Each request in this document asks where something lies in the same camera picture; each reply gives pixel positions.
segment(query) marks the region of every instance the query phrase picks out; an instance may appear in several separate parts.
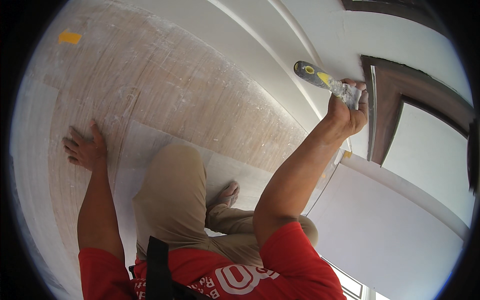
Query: logo on shirt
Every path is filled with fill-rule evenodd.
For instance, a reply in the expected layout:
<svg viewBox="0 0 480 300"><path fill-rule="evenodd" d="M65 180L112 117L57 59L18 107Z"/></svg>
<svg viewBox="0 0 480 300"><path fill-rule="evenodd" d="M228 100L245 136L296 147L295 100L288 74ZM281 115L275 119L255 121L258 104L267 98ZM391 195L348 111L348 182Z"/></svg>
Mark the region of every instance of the logo on shirt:
<svg viewBox="0 0 480 300"><path fill-rule="evenodd" d="M222 289L228 294L245 295L253 291L260 279L279 276L277 272L260 269L251 265L233 264L215 270Z"/></svg>

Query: man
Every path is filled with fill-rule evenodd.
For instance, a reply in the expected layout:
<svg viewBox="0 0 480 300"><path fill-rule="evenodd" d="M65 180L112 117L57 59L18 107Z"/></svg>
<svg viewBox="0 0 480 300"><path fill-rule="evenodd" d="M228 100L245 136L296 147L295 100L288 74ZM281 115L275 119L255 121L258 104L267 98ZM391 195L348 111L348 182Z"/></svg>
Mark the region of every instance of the man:
<svg viewBox="0 0 480 300"><path fill-rule="evenodd" d="M92 120L94 139L72 128L63 139L68 160L92 171L78 216L84 298L144 299L150 236L168 244L172 279L213 299L345 299L338 278L314 250L317 231L300 215L332 155L368 118L364 83L359 109L330 98L325 118L278 168L254 212L230 208L236 182L205 207L206 173L199 153L169 145L153 159L133 199L137 260L130 281L107 174L107 148ZM204 227L227 235L208 237Z"/></svg>

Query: hand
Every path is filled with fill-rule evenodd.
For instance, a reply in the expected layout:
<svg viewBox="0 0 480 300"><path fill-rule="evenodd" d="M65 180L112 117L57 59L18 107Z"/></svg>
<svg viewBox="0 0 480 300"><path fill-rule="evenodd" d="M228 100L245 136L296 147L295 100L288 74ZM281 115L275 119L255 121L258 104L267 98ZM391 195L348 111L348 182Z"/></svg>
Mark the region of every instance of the hand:
<svg viewBox="0 0 480 300"><path fill-rule="evenodd" d="M93 133L93 141L84 140L73 127L70 127L69 131L73 141L63 138L62 143L65 145L63 149L70 155L69 162L93 171L97 163L106 163L107 146L94 120L90 121L90 128Z"/></svg>
<svg viewBox="0 0 480 300"><path fill-rule="evenodd" d="M368 122L368 93L365 83L355 82L348 78L343 79L342 82L361 90L359 109L348 109L340 98L332 94L328 102L328 112L325 119L338 125L341 128L342 136L346 139L358 133Z"/></svg>

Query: yellow arrow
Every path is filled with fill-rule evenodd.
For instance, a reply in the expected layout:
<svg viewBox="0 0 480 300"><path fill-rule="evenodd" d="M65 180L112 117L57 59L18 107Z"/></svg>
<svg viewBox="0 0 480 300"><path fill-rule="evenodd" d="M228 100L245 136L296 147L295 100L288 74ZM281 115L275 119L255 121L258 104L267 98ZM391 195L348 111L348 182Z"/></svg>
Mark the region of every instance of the yellow arrow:
<svg viewBox="0 0 480 300"><path fill-rule="evenodd" d="M78 33L73 33L73 32L67 32L67 29L65 29L60 35L59 35L59 44L62 42L67 42L67 43L72 43L76 44L80 40L82 35Z"/></svg>

